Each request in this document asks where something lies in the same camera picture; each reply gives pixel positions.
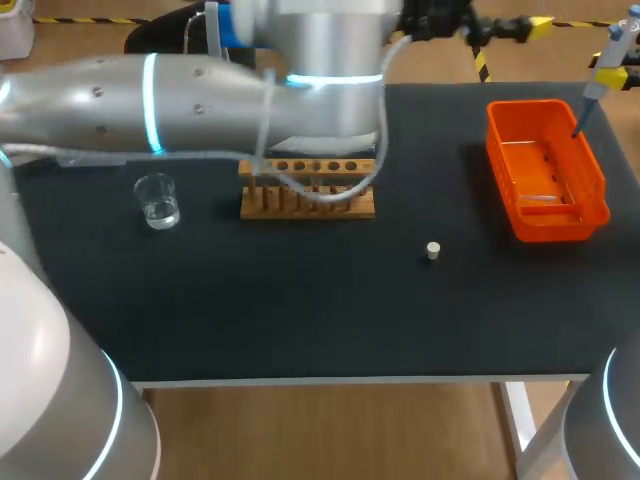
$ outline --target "black tabletop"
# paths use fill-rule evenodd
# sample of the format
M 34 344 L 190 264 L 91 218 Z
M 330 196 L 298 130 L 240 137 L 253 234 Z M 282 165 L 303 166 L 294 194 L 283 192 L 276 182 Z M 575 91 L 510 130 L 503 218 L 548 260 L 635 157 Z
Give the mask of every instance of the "black tabletop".
M 640 191 L 601 110 L 587 128 L 609 225 L 524 245 L 484 149 L 486 105 L 578 84 L 391 86 L 375 220 L 239 220 L 237 164 L 17 169 L 60 298 L 134 381 L 588 373 L 638 324 Z M 172 231 L 133 197 L 174 177 Z M 441 257 L 421 261 L 437 241 Z

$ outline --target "orange tray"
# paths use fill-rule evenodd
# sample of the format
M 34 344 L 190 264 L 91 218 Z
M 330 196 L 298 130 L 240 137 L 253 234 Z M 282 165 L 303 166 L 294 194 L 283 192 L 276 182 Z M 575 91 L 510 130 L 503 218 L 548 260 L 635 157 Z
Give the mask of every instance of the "orange tray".
M 487 151 L 516 236 L 523 242 L 588 239 L 609 221 L 605 179 L 561 100 L 493 102 Z

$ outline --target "test tube rack hole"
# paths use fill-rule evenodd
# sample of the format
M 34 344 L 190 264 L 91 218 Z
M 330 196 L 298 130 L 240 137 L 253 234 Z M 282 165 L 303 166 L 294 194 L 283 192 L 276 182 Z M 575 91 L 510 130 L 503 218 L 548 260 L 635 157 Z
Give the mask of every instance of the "test tube rack hole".
M 373 187 L 349 201 L 319 203 L 282 185 L 270 173 L 286 173 L 305 185 L 305 190 L 336 195 L 349 190 L 369 175 L 373 159 L 267 159 L 260 175 L 243 160 L 238 175 L 244 182 L 240 218 L 244 220 L 341 220 L 375 218 Z

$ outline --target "white cable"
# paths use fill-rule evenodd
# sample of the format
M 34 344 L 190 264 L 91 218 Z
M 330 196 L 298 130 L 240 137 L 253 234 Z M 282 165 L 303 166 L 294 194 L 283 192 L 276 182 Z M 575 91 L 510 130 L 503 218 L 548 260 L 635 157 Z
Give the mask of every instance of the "white cable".
M 355 197 L 362 190 L 367 188 L 371 184 L 373 179 L 376 178 L 378 173 L 380 173 L 380 170 L 382 170 L 382 166 L 384 165 L 384 161 L 387 157 L 387 151 L 389 150 L 389 122 L 387 119 L 385 84 L 387 70 L 389 69 L 389 65 L 393 61 L 394 57 L 402 50 L 404 50 L 404 48 L 411 42 L 412 39 L 409 35 L 400 39 L 389 49 L 386 56 L 384 57 L 384 60 L 382 61 L 382 81 L 380 82 L 380 94 L 378 95 L 378 108 L 380 111 L 380 142 L 378 144 L 378 151 L 376 154 L 376 166 L 373 169 L 373 172 L 363 178 L 362 181 L 355 187 L 335 195 L 309 192 L 305 190 L 303 184 L 301 184 L 297 180 L 294 180 L 292 177 L 286 174 L 274 173 L 272 175 L 279 179 L 282 183 L 287 185 L 289 188 L 291 188 L 291 190 L 293 190 L 294 192 L 299 193 L 301 196 L 318 203 L 336 203 L 349 200 L 350 198 Z
M 241 152 L 227 152 L 223 150 L 196 150 L 182 152 L 141 153 L 141 152 L 100 152 L 91 150 L 76 150 L 72 148 L 50 147 L 47 145 L 33 145 L 27 143 L 5 143 L 0 145 L 7 155 L 15 153 L 32 153 L 43 157 L 69 157 L 78 160 L 183 160 L 185 158 L 206 160 L 246 160 L 248 155 Z
M 379 116 L 380 116 L 380 142 L 378 145 L 378 151 L 376 154 L 376 166 L 368 176 L 366 176 L 362 181 L 357 184 L 355 187 L 347 190 L 345 192 L 341 192 L 335 195 L 331 194 L 323 194 L 318 192 L 308 192 L 305 190 L 303 184 L 294 180 L 289 175 L 280 174 L 280 173 L 271 173 L 274 177 L 279 179 L 282 183 L 291 188 L 294 192 L 299 193 L 301 196 L 313 200 L 318 203 L 336 203 L 344 200 L 348 200 L 356 195 L 358 195 L 362 190 L 367 188 L 373 179 L 376 178 L 382 166 L 384 165 L 384 161 L 387 156 L 387 151 L 389 150 L 389 123 L 387 119 L 387 108 L 386 108 L 386 89 L 385 89 L 385 79 L 387 75 L 387 70 L 389 69 L 389 65 L 391 64 L 394 57 L 400 53 L 409 43 L 411 43 L 412 39 L 410 36 L 406 36 L 400 39 L 398 42 L 393 45 L 386 56 L 382 61 L 382 78 L 383 80 L 380 82 L 380 94 L 378 95 L 378 108 L 379 108 Z M 273 99 L 273 82 L 271 82 L 271 86 L 268 88 L 265 93 L 265 106 L 266 108 L 270 108 L 272 99 Z M 264 157 L 264 152 L 266 150 L 267 139 L 269 135 L 269 120 L 270 116 L 267 112 L 263 115 L 264 120 L 260 124 L 260 129 L 258 133 L 258 139 L 256 142 L 256 157 L 258 160 L 262 162 Z M 22 143 L 7 143 L 4 145 L 0 145 L 0 150 L 4 151 L 7 155 L 17 154 L 17 153 L 31 153 L 41 156 L 55 156 L 55 157 L 70 157 L 78 160 L 83 159 L 93 159 L 93 160 L 132 160 L 132 161 L 141 161 L 141 160 L 182 160 L 185 158 L 190 159 L 220 159 L 220 160 L 246 160 L 246 153 L 242 152 L 231 152 L 231 151 L 223 151 L 223 150 L 209 150 L 209 151 L 182 151 L 182 152 L 162 152 L 162 153 L 140 153 L 140 152 L 101 152 L 101 151 L 90 151 L 90 150 L 77 150 L 71 148 L 59 148 L 59 147 L 51 147 L 47 145 L 34 145 L 34 144 L 22 144 Z

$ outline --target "white cap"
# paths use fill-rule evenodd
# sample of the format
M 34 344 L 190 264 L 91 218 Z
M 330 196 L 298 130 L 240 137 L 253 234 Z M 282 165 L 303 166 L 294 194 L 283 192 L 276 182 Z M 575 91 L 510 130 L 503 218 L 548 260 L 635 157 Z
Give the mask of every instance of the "white cap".
M 0 242 L 0 459 L 44 413 L 69 357 L 57 298 Z
M 440 244 L 438 242 L 429 242 L 425 251 L 427 252 L 429 260 L 435 260 L 440 254 Z

